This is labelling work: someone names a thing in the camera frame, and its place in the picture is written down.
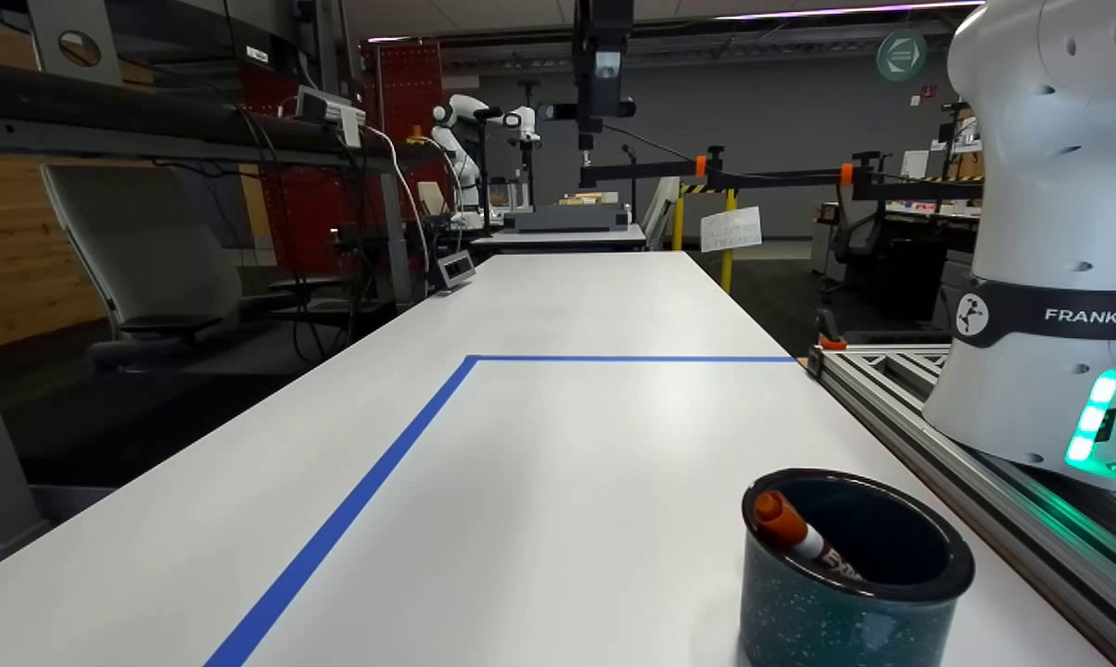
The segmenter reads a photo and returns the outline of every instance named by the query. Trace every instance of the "chair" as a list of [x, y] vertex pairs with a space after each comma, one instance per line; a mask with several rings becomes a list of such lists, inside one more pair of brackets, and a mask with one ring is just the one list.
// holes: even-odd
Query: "chair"
[[198, 354], [279, 317], [347, 321], [344, 302], [315, 302], [338, 280], [245, 295], [238, 268], [170, 169], [44, 168], [41, 178], [111, 317], [111, 341], [91, 346], [98, 368]]

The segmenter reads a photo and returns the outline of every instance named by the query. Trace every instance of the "ceiling light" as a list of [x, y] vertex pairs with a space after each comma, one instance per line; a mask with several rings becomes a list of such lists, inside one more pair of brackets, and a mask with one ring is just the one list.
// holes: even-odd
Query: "ceiling light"
[[790, 22], [790, 18], [842, 18], [842, 16], [907, 16], [907, 11], [949, 11], [949, 8], [982, 8], [982, 0], [862, 2], [862, 8], [784, 8], [784, 11], [715, 16], [715, 22]]

